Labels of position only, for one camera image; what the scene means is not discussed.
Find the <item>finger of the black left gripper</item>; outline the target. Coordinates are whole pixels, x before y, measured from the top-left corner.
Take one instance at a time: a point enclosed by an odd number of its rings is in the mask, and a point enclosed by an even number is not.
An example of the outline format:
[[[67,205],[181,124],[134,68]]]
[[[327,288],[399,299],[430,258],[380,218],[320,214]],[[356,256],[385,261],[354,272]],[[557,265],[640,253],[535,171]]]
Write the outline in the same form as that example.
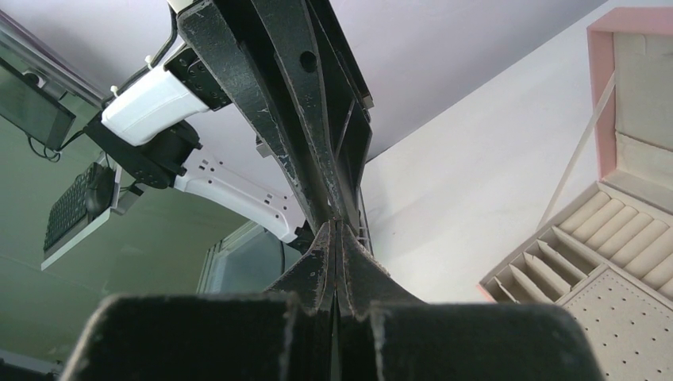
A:
[[[371,94],[328,1],[254,1],[286,93],[281,145],[307,219],[360,220]]]
[[[227,97],[281,167],[317,232],[328,217],[317,205],[321,190],[308,145],[275,49],[251,1],[196,1],[177,17],[181,37],[193,48]]]

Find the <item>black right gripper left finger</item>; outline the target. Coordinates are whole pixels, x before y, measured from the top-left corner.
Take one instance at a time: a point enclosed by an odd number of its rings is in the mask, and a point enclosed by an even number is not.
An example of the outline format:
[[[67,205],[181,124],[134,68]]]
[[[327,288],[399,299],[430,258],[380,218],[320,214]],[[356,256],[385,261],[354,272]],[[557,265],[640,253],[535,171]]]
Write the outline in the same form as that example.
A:
[[[327,380],[334,222],[265,291],[113,295],[83,330],[64,380]]]

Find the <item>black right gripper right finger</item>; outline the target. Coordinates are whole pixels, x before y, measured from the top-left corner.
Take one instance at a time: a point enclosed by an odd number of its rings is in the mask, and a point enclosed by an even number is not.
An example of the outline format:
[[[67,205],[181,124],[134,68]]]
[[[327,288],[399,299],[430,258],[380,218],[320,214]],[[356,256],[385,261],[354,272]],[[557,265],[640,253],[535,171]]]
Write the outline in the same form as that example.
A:
[[[335,224],[337,360],[343,380],[600,380],[588,340],[546,303],[421,301]]]

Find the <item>pink jewelry box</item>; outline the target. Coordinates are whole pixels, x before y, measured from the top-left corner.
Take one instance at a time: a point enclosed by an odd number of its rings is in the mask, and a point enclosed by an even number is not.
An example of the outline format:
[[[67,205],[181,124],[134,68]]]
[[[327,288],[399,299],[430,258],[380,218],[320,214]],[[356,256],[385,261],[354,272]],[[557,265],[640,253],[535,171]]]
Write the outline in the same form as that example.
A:
[[[582,327],[606,380],[672,377],[672,8],[622,6],[587,29],[598,178],[479,282]]]

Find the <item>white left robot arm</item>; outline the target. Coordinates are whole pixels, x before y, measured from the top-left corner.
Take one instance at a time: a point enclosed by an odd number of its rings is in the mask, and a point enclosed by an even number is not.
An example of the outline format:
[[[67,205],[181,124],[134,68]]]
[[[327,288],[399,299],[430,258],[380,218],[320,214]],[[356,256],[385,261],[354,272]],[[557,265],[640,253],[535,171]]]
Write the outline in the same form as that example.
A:
[[[328,1],[171,1],[166,60],[113,88],[85,134],[142,187],[173,188],[230,209],[306,249],[341,220],[360,237],[360,183],[371,93]],[[227,134],[188,118],[235,106],[280,193],[225,164]]]

